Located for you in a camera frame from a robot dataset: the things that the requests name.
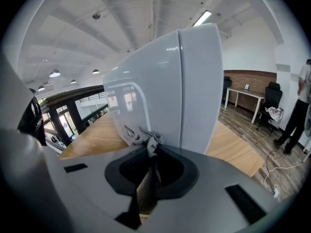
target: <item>white shirt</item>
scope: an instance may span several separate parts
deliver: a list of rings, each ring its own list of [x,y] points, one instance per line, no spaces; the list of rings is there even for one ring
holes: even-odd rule
[[[298,99],[300,99],[301,101],[306,102],[306,103],[309,103],[308,90],[310,89],[310,86],[311,86],[310,72],[311,72],[311,66],[310,65],[304,65],[301,68],[301,71],[299,74],[299,77],[302,78],[304,83],[303,83],[303,88],[300,92]]]

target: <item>cable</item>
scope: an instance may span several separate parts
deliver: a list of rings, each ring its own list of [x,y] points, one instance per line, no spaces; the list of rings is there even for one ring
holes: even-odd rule
[[[297,167],[297,166],[301,166],[301,165],[303,165],[304,163],[301,163],[301,164],[298,164],[298,165],[295,165],[295,166],[290,166],[290,167],[275,167],[275,168],[273,168],[272,170],[268,170],[268,174],[267,174],[267,176],[266,176],[266,178],[264,179],[264,182],[263,182],[263,184],[264,184],[264,187],[266,188],[266,179],[267,179],[267,177],[269,176],[269,174],[270,174],[270,172],[272,172],[273,170],[275,170],[275,169],[290,169],[290,168],[293,168],[293,167]]]
[[[278,187],[277,184],[274,185],[274,191],[275,191],[275,193],[274,193],[273,197],[280,202],[280,200],[281,200],[281,191],[280,191],[280,188]]]
[[[276,150],[270,151],[269,154],[268,154],[268,156],[267,156],[267,161],[266,161],[266,167],[267,167],[267,171],[268,171],[267,177],[268,177],[268,175],[270,175],[270,171],[269,171],[269,169],[268,169],[268,160],[269,160],[269,156],[270,156],[270,154],[271,154],[272,152],[277,152],[277,151],[276,151]],[[272,188],[271,177],[270,177],[270,188],[271,188],[271,191],[274,190],[274,189]]]

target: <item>black office chair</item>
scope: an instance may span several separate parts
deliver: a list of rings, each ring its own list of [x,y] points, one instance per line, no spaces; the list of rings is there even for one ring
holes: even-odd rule
[[[223,86],[223,99],[225,100],[227,95],[227,88],[232,86],[232,80],[230,80],[230,77],[224,76],[224,86]]]
[[[270,114],[266,112],[265,108],[278,108],[282,95],[283,92],[280,90],[280,85],[278,83],[270,82],[269,86],[266,87],[264,103],[262,103],[260,107],[261,118],[257,131],[260,127],[264,126],[268,128],[270,135],[272,134],[273,127],[271,127],[269,121],[272,123],[271,120],[273,119],[270,117]]]

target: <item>white machine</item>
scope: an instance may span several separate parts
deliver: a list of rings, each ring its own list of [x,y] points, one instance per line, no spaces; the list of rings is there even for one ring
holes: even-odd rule
[[[205,153],[218,118],[222,50],[215,24],[152,41],[103,77],[119,136],[128,144],[142,126],[164,144]]]
[[[308,110],[307,110],[307,114],[306,114],[306,119],[305,119],[305,134],[308,138],[305,147],[303,148],[303,152],[307,151],[307,147],[309,145],[310,139],[311,139],[311,106],[308,106]],[[309,158],[311,154],[311,151],[308,152],[308,154],[306,155],[306,157],[303,159],[303,163],[306,162],[306,160]]]

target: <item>wooden table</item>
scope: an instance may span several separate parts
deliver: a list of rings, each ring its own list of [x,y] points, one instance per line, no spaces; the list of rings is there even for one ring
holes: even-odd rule
[[[59,158],[95,155],[127,147],[115,130],[110,112],[107,112],[82,132]],[[264,162],[247,143],[220,122],[217,122],[207,155],[229,162],[250,177]]]
[[[226,98],[225,98],[225,109],[227,108],[227,104],[228,104],[229,91],[235,91],[235,92],[237,92],[237,98],[236,98],[236,100],[235,100],[235,106],[238,105],[239,93],[243,93],[243,94],[246,94],[246,95],[249,95],[249,96],[252,96],[252,97],[255,97],[255,98],[258,99],[258,101],[257,101],[257,106],[256,106],[256,110],[255,110],[255,113],[254,113],[254,116],[253,116],[253,119],[252,119],[252,124],[253,124],[254,121],[255,121],[255,118],[256,118],[258,109],[259,109],[260,101],[261,101],[262,99],[264,99],[264,95],[261,94],[261,93],[258,93],[258,92],[249,91],[249,90],[240,89],[240,88],[227,88],[227,96],[226,96]]]

